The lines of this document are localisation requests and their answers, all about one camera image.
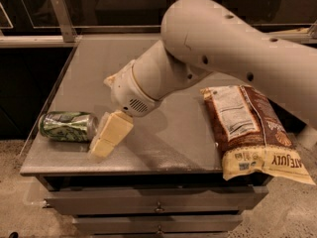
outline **gray tabletop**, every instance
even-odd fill
[[[84,36],[53,100],[51,111],[87,111],[100,118],[113,112],[103,79],[136,59],[157,34]],[[199,89],[240,84],[214,73],[167,97],[151,114],[135,118],[127,138],[102,163],[87,159],[89,144],[62,143],[37,135],[21,174],[135,175],[222,172],[206,107]]]

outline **screw hole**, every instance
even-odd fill
[[[276,43],[278,41],[278,39],[277,38],[269,38],[269,41],[272,43]]]
[[[247,73],[247,80],[248,80],[249,82],[251,82],[251,81],[253,81],[254,79],[255,79],[254,74],[253,74],[252,72],[248,72],[248,73]]]
[[[208,58],[207,58],[207,56],[203,56],[203,57],[202,57],[202,62],[205,63],[205,64],[208,64]]]

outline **glass panel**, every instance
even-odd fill
[[[65,0],[75,27],[153,26],[175,0]],[[317,19],[317,0],[215,0],[255,26],[298,27]],[[50,0],[23,0],[35,28],[57,27]]]
[[[0,3],[0,29],[11,29],[13,28],[12,23],[4,10],[2,4]]]

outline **drawer knob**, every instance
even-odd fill
[[[158,207],[155,209],[155,213],[163,213],[165,212],[164,208],[161,208],[160,202],[158,201]]]
[[[161,226],[159,225],[158,226],[158,231],[157,231],[157,234],[163,234],[164,232],[161,230]]]

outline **concrete floor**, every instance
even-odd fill
[[[71,217],[42,208],[46,190],[33,178],[19,175],[25,156],[24,142],[0,141],[0,237],[16,231],[19,237],[85,237],[71,225]],[[298,146],[301,158],[317,181],[317,148]],[[268,184],[268,196],[255,209],[245,211],[244,221],[230,238],[317,237],[317,187],[285,178]]]

